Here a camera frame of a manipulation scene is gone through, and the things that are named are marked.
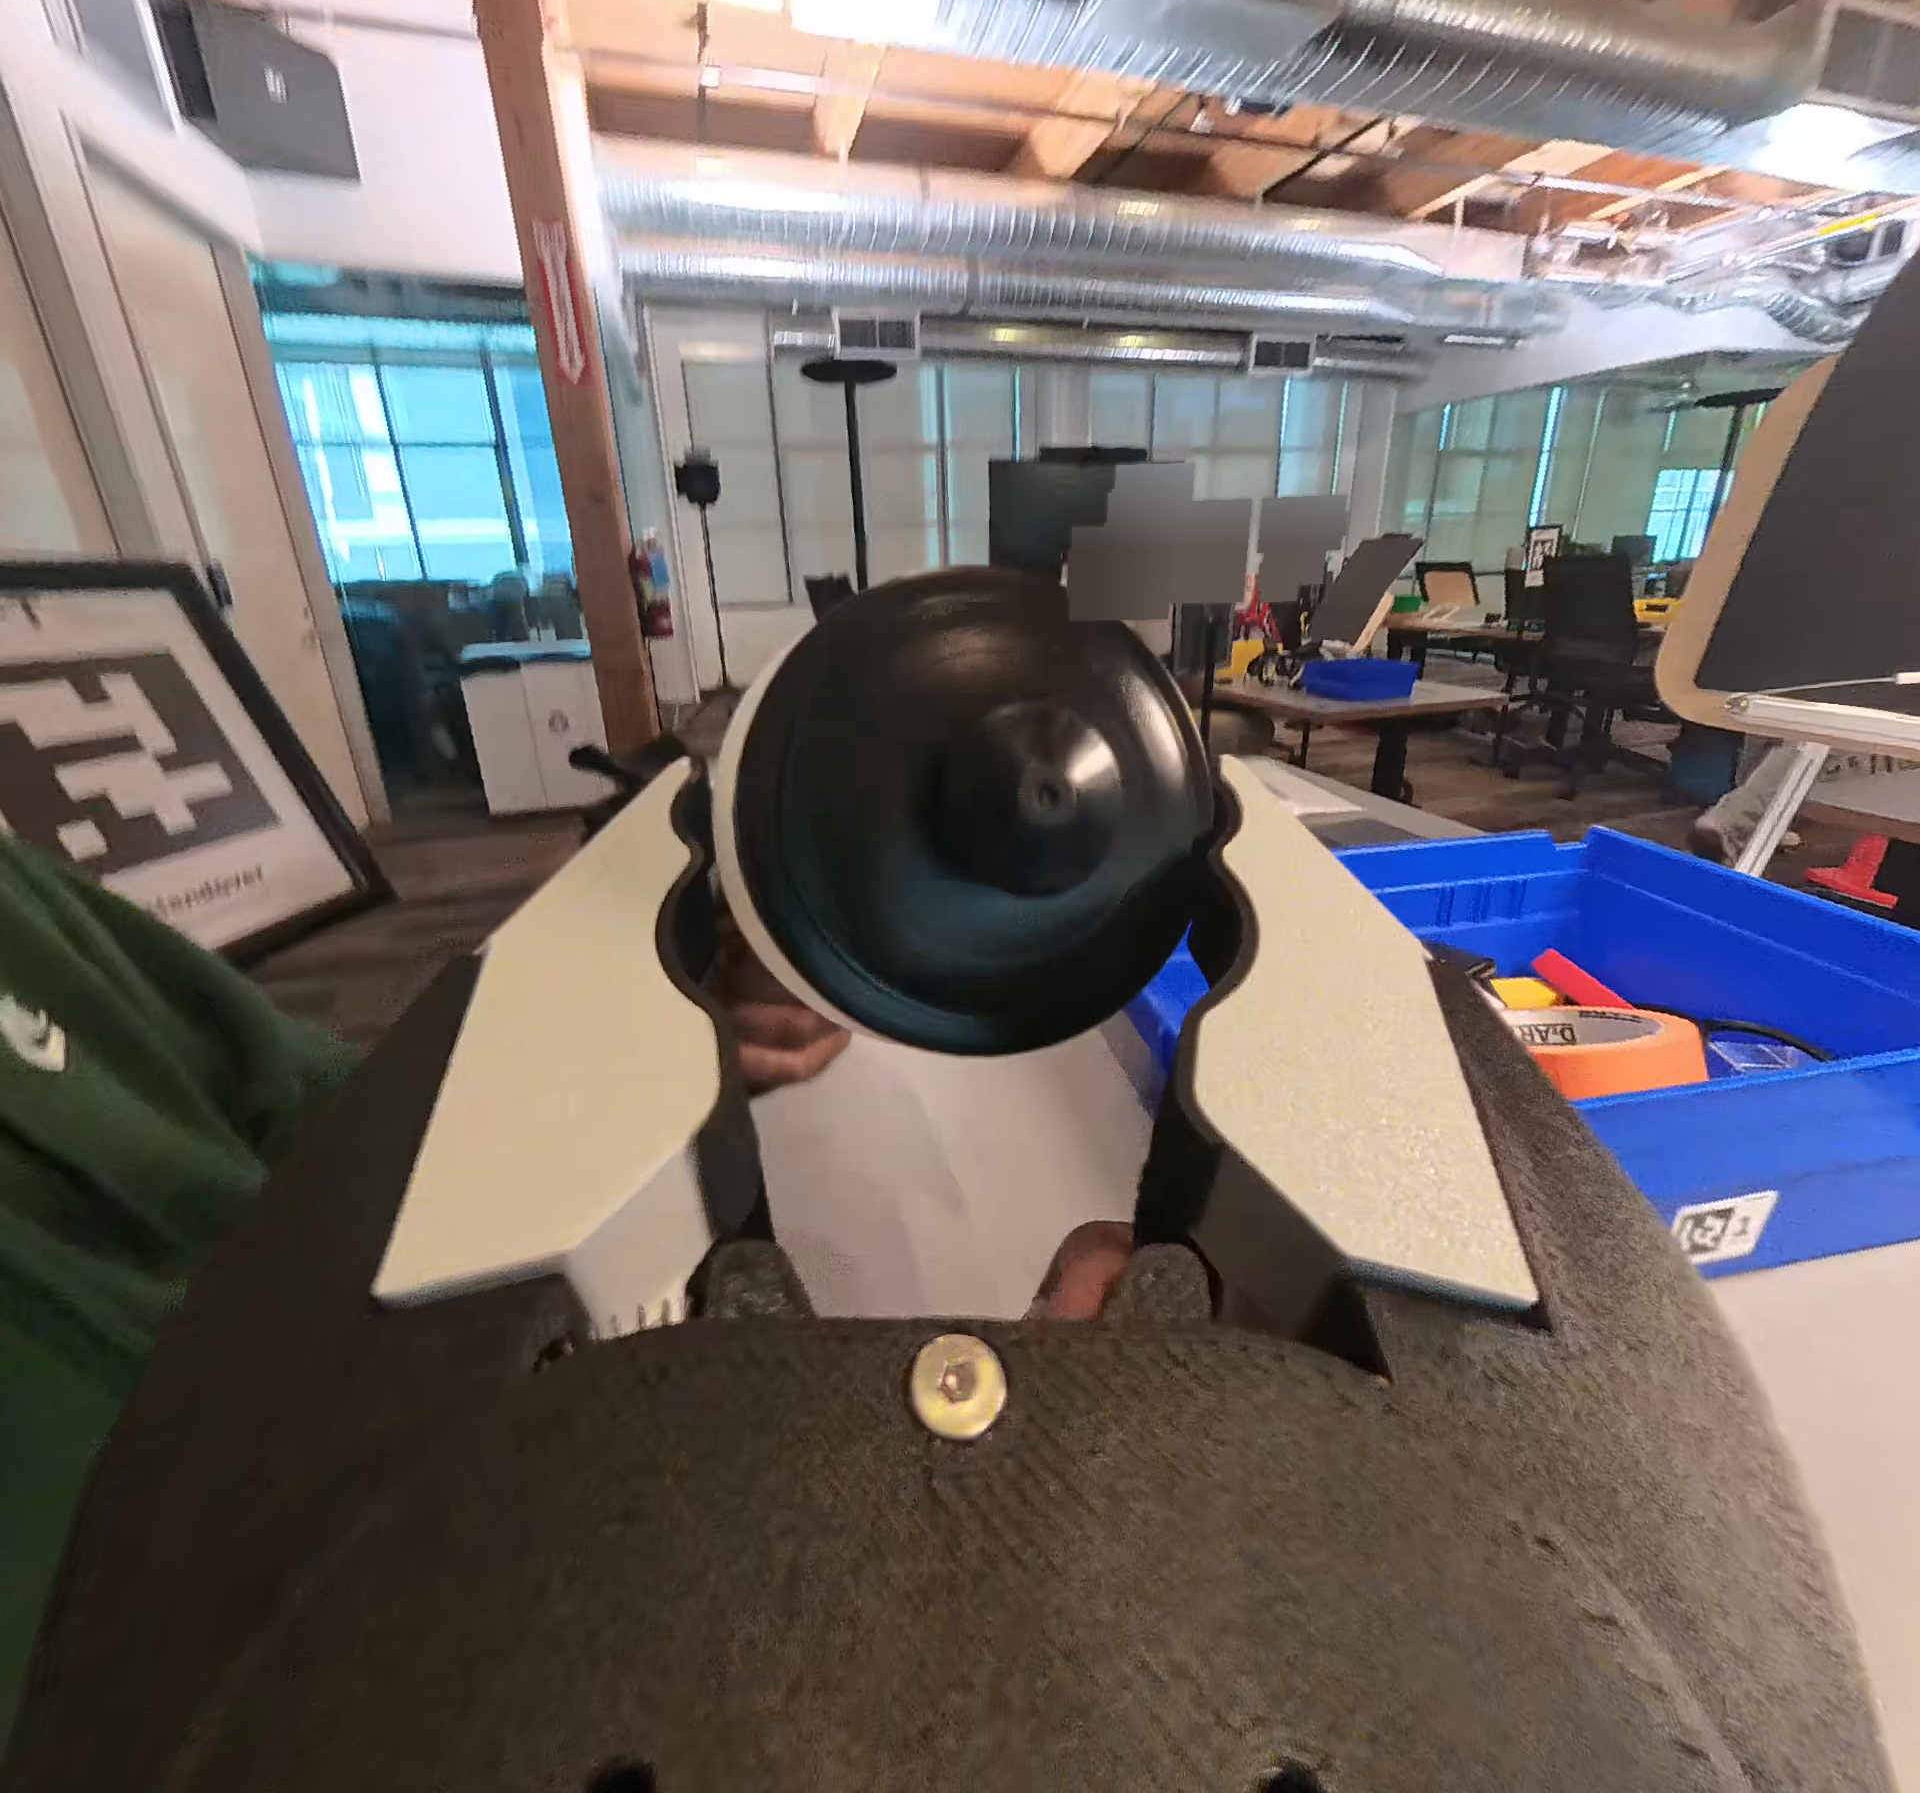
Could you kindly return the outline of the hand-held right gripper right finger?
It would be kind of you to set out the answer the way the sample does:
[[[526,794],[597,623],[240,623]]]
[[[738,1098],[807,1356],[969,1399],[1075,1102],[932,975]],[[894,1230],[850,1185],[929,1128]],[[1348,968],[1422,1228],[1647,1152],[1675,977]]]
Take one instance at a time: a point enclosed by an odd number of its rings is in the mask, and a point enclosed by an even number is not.
[[[1291,1341],[1386,1291],[1529,1322],[1543,1305],[1433,964],[1251,763],[1219,765],[1145,1243],[1216,1310]]]

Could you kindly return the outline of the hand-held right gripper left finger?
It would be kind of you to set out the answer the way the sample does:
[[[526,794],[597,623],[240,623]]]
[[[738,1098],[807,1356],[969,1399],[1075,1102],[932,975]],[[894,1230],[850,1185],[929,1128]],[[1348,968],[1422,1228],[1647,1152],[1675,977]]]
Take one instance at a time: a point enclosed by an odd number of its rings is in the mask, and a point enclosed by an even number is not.
[[[384,1306],[561,1280],[601,1341],[694,1316],[763,1168],[704,986],[708,775],[668,765],[485,944],[372,1276]]]

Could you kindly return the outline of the white squeeze bottle black cap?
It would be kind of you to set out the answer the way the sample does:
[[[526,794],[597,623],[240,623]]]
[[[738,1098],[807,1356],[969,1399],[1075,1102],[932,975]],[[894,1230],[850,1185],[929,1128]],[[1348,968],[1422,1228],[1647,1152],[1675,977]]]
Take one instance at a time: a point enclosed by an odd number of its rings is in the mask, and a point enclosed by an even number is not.
[[[733,715],[715,867],[756,959],[853,1033],[1012,1056],[1188,936],[1216,778],[1177,679],[1067,586],[967,567],[835,606]]]

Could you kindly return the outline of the orange tape roll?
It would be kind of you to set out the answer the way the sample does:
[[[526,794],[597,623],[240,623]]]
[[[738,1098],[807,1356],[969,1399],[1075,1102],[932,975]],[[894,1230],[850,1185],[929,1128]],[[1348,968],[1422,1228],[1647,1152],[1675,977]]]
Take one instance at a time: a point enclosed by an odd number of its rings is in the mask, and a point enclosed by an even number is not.
[[[1510,1036],[1566,1101],[1583,1105],[1710,1080],[1701,1028],[1641,1008],[1500,1011]]]

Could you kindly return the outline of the blue plastic bin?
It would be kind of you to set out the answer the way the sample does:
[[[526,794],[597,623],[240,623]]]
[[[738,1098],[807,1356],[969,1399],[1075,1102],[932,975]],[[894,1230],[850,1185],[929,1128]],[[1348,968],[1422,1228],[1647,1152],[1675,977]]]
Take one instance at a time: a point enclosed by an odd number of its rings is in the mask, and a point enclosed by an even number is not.
[[[1536,1283],[1525,1157],[1584,1125],[1697,1267],[1740,1271],[1917,1238],[1917,933],[1615,830],[1333,855],[1422,943]],[[1510,1036],[1525,973],[1564,950],[1641,1011],[1691,1019],[1709,1082],[1571,1102]],[[1207,993],[1163,1008],[1168,1077]]]

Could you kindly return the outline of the black office chair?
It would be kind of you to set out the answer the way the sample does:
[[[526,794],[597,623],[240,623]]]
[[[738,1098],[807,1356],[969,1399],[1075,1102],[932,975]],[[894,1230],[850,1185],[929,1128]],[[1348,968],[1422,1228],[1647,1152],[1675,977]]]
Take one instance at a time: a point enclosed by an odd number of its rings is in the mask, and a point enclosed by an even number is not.
[[[1559,770],[1559,797],[1573,801],[1621,751],[1616,727],[1667,718],[1637,615],[1628,555],[1557,555],[1544,564],[1543,635],[1534,659],[1536,699],[1549,733],[1534,753]]]

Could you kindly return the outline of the framed black white tag sign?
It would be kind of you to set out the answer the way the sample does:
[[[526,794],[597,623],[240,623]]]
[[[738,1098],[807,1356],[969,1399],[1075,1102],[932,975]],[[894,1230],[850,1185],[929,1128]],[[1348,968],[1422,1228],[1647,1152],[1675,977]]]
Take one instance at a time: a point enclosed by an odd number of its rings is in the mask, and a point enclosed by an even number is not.
[[[187,564],[4,560],[2,822],[236,964],[395,896]]]

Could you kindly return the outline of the black floor lamp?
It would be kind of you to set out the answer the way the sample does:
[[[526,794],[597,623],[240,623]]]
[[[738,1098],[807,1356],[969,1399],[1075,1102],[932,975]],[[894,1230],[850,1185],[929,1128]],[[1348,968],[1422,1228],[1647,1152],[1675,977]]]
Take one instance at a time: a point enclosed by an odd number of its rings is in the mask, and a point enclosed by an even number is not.
[[[808,385],[835,389],[842,401],[845,414],[845,443],[846,447],[846,469],[848,469],[848,495],[850,495],[850,527],[853,527],[853,586],[859,595],[867,592],[871,586],[871,538],[869,538],[869,516],[867,516],[867,475],[862,459],[862,436],[860,436],[860,395],[867,389],[883,387],[894,380],[900,374],[900,366],[894,361],[881,357],[848,357],[848,354],[824,354],[805,361],[800,366],[802,376]]]

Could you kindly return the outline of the wooden support post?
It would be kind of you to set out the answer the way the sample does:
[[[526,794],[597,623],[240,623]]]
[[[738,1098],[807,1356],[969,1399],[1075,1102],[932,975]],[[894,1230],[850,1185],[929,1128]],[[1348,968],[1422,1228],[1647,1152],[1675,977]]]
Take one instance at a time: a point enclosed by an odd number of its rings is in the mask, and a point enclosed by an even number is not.
[[[630,754],[661,735],[661,701],[633,581],[635,535],[599,306],[608,237],[585,70],[565,0],[471,2],[539,340],[604,744]]]

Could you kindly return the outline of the silver ceiling duct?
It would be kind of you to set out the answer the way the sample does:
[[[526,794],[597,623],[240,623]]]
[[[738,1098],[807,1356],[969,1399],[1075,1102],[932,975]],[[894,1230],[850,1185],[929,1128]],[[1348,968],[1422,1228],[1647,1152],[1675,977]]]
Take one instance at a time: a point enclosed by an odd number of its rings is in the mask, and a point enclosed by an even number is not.
[[[1793,114],[1917,131],[1917,12],[1727,24],[1634,0],[785,0],[832,37],[1785,173]]]
[[[1475,228],[610,137],[592,166],[620,273],[661,297],[1495,340],[1573,306]]]

